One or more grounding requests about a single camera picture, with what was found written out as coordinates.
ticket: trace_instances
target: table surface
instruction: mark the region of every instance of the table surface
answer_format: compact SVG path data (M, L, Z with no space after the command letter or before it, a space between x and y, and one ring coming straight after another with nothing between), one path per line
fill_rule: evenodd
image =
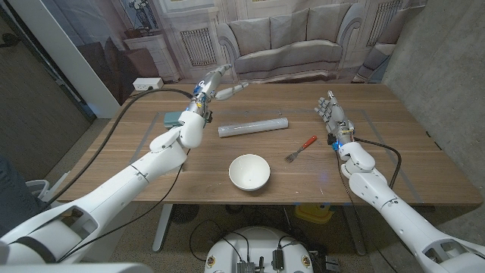
M193 85L166 85L191 92ZM298 204L350 202L337 170L336 154L327 145L324 122L314 112L318 99L331 89L353 121L356 136L399 150L402 167L394 190L410 204L476 205L478 190L442 152L404 105L379 84L253 84L233 98L210 103L213 121L204 129L202 144L192 149L166 203ZM98 158L60 200L86 195L130 162L149 151L150 142L166 131L164 113L182 111L188 100L176 93L154 93L135 102L117 126ZM288 118L287 129L219 138L222 125ZM62 188L88 162L114 121L111 121L63 182ZM283 159L308 138L318 140L293 163ZM362 143L388 180L396 157L378 146ZM252 153L271 167L269 181L254 192L239 190L228 175L230 163ZM149 184L136 201L158 201L174 181L172 171ZM363 200L353 195L356 203Z

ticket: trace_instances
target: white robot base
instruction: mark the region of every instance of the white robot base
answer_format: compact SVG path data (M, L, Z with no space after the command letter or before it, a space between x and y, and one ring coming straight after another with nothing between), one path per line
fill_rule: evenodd
M264 270L260 272L313 272L313 265L308 251L290 235L272 227L257 226L244 227L235 232L242 234L248 239L249 263L246 261L248 251L246 240L236 233L230 233L225 239L234 248L224 239L219 240L207 255L205 273L254 272L254 270L260 271L258 267L261 265L264 266ZM279 241L280 245L284 247L281 252L278 252L278 255L280 254L281 256L276 261L274 251L278 249ZM243 262L239 260L235 249L241 255Z

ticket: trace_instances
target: power strip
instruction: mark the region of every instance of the power strip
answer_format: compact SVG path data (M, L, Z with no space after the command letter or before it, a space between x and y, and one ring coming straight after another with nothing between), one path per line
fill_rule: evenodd
M161 78L137 78L133 82L136 91L146 91L150 87L153 89L162 88L164 81Z

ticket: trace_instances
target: yellow object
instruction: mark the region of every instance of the yellow object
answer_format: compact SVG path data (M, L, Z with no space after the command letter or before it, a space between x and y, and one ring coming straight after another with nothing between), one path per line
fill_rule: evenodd
M295 206L296 217L315 224L327 223L334 213L330 205L310 204Z

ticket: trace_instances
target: person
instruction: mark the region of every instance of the person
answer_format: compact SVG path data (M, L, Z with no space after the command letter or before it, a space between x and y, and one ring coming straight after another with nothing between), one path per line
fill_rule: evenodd
M30 193L14 165L0 155L0 237L41 212L45 202Z

